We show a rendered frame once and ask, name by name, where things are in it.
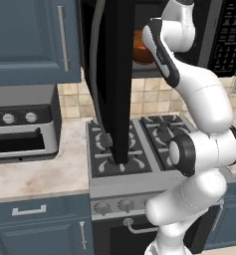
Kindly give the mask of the black oven door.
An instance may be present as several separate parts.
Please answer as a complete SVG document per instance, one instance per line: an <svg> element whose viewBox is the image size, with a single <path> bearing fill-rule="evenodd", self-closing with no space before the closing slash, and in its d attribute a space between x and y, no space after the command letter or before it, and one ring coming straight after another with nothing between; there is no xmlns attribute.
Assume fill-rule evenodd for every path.
<svg viewBox="0 0 236 255"><path fill-rule="evenodd" d="M192 254L200 254L205 247L208 235L214 224L219 205L210 206L186 231L184 245ZM136 215L134 229L153 228L145 215ZM124 217L93 222L95 255L143 255L146 247L154 240L157 231L144 234L132 234L122 225Z"/></svg>

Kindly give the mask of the blue base cupboard door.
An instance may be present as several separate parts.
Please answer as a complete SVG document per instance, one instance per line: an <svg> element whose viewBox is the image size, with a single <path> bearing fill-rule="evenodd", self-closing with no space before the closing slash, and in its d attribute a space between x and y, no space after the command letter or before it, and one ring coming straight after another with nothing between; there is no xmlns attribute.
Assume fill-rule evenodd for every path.
<svg viewBox="0 0 236 255"><path fill-rule="evenodd" d="M224 196L224 209L215 231L211 231L205 250L236 246L236 182L228 184Z"/></svg>
<svg viewBox="0 0 236 255"><path fill-rule="evenodd" d="M85 221L83 249L80 221ZM94 255L90 221L66 218L0 227L0 255Z"/></svg>

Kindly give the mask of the blue drawer front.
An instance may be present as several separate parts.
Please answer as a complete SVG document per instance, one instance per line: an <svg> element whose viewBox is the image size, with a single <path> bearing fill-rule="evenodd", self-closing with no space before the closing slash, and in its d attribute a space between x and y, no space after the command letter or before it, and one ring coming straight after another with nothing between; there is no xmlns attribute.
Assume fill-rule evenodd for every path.
<svg viewBox="0 0 236 255"><path fill-rule="evenodd" d="M46 213L12 216L12 209L20 210L39 208L47 205ZM91 215L90 199L87 193L61 197L21 200L0 203L0 227L10 227L24 223L43 222L64 217L86 217Z"/></svg>

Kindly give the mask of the black microwave oven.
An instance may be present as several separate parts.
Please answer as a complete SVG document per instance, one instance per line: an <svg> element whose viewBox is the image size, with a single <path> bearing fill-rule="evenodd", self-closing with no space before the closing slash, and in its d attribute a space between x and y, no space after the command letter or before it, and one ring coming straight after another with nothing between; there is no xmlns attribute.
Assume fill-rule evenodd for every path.
<svg viewBox="0 0 236 255"><path fill-rule="evenodd" d="M85 25L85 51L89 52L91 26L96 0L80 0ZM168 0L133 0L134 29L139 30L150 17L160 17ZM194 0L193 23L196 35L192 48L175 57L187 64L206 68L218 77L236 75L236 0ZM155 63L141 65L132 60L133 78L160 77Z"/></svg>

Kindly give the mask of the silver toaster oven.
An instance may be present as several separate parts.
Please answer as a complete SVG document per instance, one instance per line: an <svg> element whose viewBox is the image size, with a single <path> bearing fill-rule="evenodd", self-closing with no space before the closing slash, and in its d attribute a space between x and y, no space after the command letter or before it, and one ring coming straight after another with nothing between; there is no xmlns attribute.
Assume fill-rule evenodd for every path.
<svg viewBox="0 0 236 255"><path fill-rule="evenodd" d="M37 120L29 123L27 113ZM15 121L5 124L4 114ZM46 160L59 152L62 117L56 85L0 87L0 163Z"/></svg>

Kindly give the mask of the silver hob knob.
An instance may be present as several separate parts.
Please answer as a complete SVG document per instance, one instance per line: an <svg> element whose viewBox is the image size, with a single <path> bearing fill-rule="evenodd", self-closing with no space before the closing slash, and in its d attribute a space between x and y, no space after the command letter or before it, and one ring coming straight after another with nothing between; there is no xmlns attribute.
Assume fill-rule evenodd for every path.
<svg viewBox="0 0 236 255"><path fill-rule="evenodd" d="M134 204L130 199L123 199L119 204L118 208L121 211L125 211L126 213L130 213L134 209Z"/></svg>
<svg viewBox="0 0 236 255"><path fill-rule="evenodd" d="M111 212L111 208L106 202L101 201L95 205L95 212L105 216L107 213Z"/></svg>

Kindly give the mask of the black microwave door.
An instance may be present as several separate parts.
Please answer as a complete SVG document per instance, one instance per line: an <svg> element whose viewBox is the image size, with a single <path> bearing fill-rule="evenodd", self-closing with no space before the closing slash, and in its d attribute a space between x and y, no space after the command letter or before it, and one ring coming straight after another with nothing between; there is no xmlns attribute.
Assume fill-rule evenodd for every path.
<svg viewBox="0 0 236 255"><path fill-rule="evenodd" d="M127 162L134 30L133 0L80 0L83 68L90 78L90 48L97 46L97 85L89 87L116 163Z"/></svg>

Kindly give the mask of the blue wall cupboard door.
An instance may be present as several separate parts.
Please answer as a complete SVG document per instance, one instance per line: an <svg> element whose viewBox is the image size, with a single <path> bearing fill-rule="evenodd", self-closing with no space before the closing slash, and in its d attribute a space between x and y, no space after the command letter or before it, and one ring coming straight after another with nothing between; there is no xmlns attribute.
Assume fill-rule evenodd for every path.
<svg viewBox="0 0 236 255"><path fill-rule="evenodd" d="M64 6L65 72L57 6ZM0 0L0 86L81 80L76 0Z"/></svg>

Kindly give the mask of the orange round object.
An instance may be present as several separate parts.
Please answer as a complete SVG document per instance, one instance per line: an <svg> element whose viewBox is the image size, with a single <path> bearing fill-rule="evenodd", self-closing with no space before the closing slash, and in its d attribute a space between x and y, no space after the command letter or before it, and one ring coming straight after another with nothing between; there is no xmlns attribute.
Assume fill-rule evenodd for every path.
<svg viewBox="0 0 236 255"><path fill-rule="evenodd" d="M132 59L141 65L150 65L153 63L151 53L142 42L142 29L137 29L133 32Z"/></svg>

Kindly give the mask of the silver gas hob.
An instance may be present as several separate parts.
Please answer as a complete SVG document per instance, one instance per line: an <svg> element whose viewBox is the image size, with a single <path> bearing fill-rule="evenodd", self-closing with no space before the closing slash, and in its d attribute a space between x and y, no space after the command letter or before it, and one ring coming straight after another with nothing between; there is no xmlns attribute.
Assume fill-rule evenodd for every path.
<svg viewBox="0 0 236 255"><path fill-rule="evenodd" d="M116 164L103 132L95 122L86 123L90 198L118 199L141 194L157 194L175 186L185 176L172 164L179 157L173 138L188 137L194 142L195 172L219 169L228 183L236 180L220 154L226 143L221 134L211 138L197 130L184 116L156 116L129 122L127 162Z"/></svg>

